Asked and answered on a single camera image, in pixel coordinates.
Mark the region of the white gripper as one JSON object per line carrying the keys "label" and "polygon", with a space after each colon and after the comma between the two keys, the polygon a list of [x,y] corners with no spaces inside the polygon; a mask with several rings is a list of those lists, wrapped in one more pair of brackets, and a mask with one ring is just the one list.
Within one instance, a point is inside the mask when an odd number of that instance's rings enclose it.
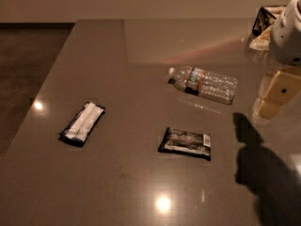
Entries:
{"label": "white gripper", "polygon": [[[291,0],[275,20],[270,53],[282,64],[301,65],[301,0]],[[301,91],[301,69],[294,66],[267,73],[253,106],[254,114],[273,119]]]}

